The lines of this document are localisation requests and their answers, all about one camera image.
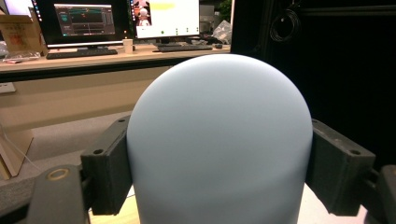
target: screw hole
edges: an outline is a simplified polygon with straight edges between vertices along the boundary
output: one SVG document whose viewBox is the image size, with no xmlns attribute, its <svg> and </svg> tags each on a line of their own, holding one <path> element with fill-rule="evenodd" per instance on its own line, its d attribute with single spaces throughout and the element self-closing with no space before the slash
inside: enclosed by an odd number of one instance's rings
<svg viewBox="0 0 396 224">
<path fill-rule="evenodd" d="M 102 152 L 103 152 L 102 149 L 96 149 L 96 150 L 93 152 L 93 154 L 98 155 L 98 154 L 101 154 Z"/>
<path fill-rule="evenodd" d="M 358 150 L 349 150 L 350 153 L 354 154 L 354 155 L 360 155 L 361 153 Z"/>
</svg>

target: image on screen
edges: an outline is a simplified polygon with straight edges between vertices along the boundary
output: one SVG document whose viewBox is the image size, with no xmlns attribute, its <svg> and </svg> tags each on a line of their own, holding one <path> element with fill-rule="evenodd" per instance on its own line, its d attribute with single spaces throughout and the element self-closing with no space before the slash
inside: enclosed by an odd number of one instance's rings
<svg viewBox="0 0 396 224">
<path fill-rule="evenodd" d="M 115 34 L 111 5 L 54 6 L 63 36 Z"/>
<path fill-rule="evenodd" d="M 49 49 L 102 48 L 132 38 L 130 0 L 32 0 Z"/>
<path fill-rule="evenodd" d="M 26 15 L 30 16 L 29 7 L 32 7 L 31 0 L 5 0 L 9 15 Z"/>
<path fill-rule="evenodd" d="M 199 34 L 199 0 L 131 0 L 135 38 Z"/>
</svg>

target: keyboard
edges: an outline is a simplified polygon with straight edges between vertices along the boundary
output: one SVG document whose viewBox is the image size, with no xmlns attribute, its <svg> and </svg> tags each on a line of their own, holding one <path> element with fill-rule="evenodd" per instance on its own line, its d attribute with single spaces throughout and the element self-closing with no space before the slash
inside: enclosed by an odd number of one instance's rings
<svg viewBox="0 0 396 224">
<path fill-rule="evenodd" d="M 83 49 L 73 52 L 48 53 L 47 59 L 65 59 L 118 54 L 115 49 Z"/>
<path fill-rule="evenodd" d="M 161 44 L 161 43 L 155 43 L 155 47 L 178 47 L 181 46 L 181 44 L 178 43 L 168 43 L 168 44 Z"/>
<path fill-rule="evenodd" d="M 212 49 L 211 45 L 182 45 L 174 47 L 157 47 L 159 52 L 176 52 L 189 50 L 208 50 Z"/>
</svg>

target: power outlet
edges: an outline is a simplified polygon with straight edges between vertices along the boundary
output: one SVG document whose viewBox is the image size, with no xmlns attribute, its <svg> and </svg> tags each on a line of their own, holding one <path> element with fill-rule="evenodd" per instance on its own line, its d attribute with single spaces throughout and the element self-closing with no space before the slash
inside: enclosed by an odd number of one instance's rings
<svg viewBox="0 0 396 224">
<path fill-rule="evenodd" d="M 3 82 L 0 83 L 0 93 L 6 93 L 6 92 L 14 92 L 15 87 L 14 84 L 12 84 L 12 82 Z"/>
</svg>

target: shelf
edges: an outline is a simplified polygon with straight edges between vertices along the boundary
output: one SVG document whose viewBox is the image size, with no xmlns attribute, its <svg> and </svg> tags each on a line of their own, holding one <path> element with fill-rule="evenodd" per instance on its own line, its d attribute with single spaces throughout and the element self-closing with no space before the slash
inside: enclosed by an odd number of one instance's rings
<svg viewBox="0 0 396 224">
<path fill-rule="evenodd" d="M 396 6 L 299 8 L 300 16 L 396 16 Z"/>
</svg>

